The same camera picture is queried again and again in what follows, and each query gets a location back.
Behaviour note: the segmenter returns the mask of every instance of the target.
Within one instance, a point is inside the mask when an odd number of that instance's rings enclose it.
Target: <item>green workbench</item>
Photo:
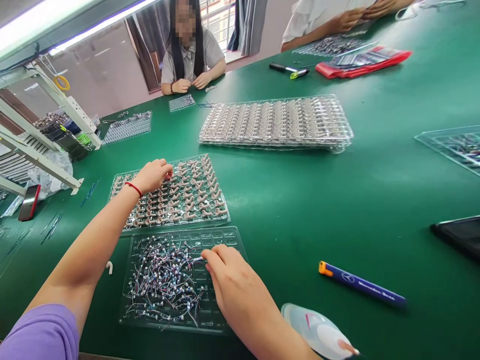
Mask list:
[[[287,52],[227,73],[208,93],[192,91],[197,103],[336,94],[355,133],[342,154],[200,146],[208,110],[191,106],[169,113],[170,96],[129,108],[130,114],[153,111],[150,133],[106,145],[74,164],[75,177],[85,178],[78,195],[57,193],[29,222],[3,219],[9,229],[0,250],[31,231],[0,277],[0,339],[106,204],[115,174],[156,158],[209,153],[230,225],[238,227],[251,266],[279,307],[294,303],[327,316],[367,359],[473,358],[480,334],[480,269],[437,240],[428,226],[477,215],[480,178],[414,136],[479,123],[479,14],[480,3],[469,1],[422,10],[409,21],[379,21],[371,37],[413,55],[357,79],[326,80],[312,71],[291,81],[268,64],[311,64],[318,58]],[[100,177],[91,202],[80,208]],[[40,245],[40,232],[59,210],[60,225]],[[129,246],[130,236],[122,236],[111,257],[113,275],[105,271],[98,283],[82,352],[129,359],[251,357],[233,336],[119,325]],[[320,260],[404,296],[407,309],[319,275]]]

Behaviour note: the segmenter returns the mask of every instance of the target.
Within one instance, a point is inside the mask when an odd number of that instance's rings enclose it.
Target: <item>purple sleeve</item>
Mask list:
[[[0,344],[0,360],[79,358],[80,336],[74,314],[46,304],[23,315]]]

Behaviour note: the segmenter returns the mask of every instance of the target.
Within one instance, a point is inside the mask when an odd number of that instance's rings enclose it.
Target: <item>woman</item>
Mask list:
[[[170,0],[170,36],[163,57],[161,92],[186,93],[190,86],[201,90],[224,74],[226,66],[219,43],[202,28],[199,0]]]
[[[347,33],[356,25],[396,13],[414,0],[299,0],[283,34],[281,51],[326,36]]]
[[[158,189],[172,171],[165,159],[147,163],[131,186],[124,186],[93,218],[0,344],[0,360],[78,359],[95,287],[130,212],[142,194]],[[208,261],[222,314],[257,358],[318,359],[285,322],[262,280],[236,249],[222,244],[201,256]]]

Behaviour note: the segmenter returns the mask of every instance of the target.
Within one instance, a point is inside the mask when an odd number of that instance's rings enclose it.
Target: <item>smartphone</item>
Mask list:
[[[26,190],[25,199],[21,204],[19,221],[28,221],[34,217],[35,207],[40,194],[40,185],[30,186]]]
[[[480,215],[439,222],[430,226],[438,238],[480,263]]]

